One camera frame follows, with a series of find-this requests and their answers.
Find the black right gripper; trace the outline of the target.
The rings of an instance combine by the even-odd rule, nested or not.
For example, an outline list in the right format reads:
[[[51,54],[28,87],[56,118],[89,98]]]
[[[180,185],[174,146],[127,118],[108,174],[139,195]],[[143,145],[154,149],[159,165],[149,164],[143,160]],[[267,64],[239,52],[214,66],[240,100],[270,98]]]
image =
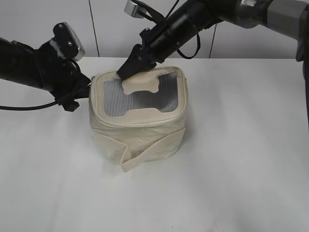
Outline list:
[[[156,67],[156,62],[163,63],[174,52],[182,58],[186,56],[180,48],[193,38],[193,21],[189,15],[172,17],[158,23],[152,29],[140,33],[142,45],[135,45],[125,63],[117,71],[121,80]]]

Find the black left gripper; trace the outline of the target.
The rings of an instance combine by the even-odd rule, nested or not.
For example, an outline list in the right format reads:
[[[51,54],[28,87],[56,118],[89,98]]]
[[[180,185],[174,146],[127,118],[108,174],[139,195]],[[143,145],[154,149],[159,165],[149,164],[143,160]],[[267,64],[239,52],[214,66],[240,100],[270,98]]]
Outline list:
[[[58,56],[49,42],[36,50],[36,64],[43,89],[50,92],[65,111],[79,107],[77,99],[89,97],[91,80],[85,76],[76,61]]]

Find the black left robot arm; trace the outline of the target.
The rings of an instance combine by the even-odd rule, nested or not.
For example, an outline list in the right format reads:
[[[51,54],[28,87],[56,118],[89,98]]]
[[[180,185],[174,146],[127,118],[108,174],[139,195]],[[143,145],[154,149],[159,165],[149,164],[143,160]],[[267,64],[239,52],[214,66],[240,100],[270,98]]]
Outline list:
[[[79,99],[89,97],[91,80],[82,73],[77,62],[60,57],[49,42],[39,49],[17,42],[0,40],[0,77],[2,80],[45,90],[52,103],[32,107],[1,106],[6,111],[35,111],[62,106],[73,112]]]

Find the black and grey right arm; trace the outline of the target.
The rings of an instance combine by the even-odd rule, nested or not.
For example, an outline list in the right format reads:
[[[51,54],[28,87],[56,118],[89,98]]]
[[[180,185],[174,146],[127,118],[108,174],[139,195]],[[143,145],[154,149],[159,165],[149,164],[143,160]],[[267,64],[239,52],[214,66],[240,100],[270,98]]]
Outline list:
[[[309,64],[309,5],[300,0],[187,0],[174,13],[161,13],[139,0],[129,0],[125,12],[155,22],[140,33],[126,62],[117,71],[122,80],[147,72],[199,33],[223,21],[251,29],[263,25],[298,41],[296,61]]]

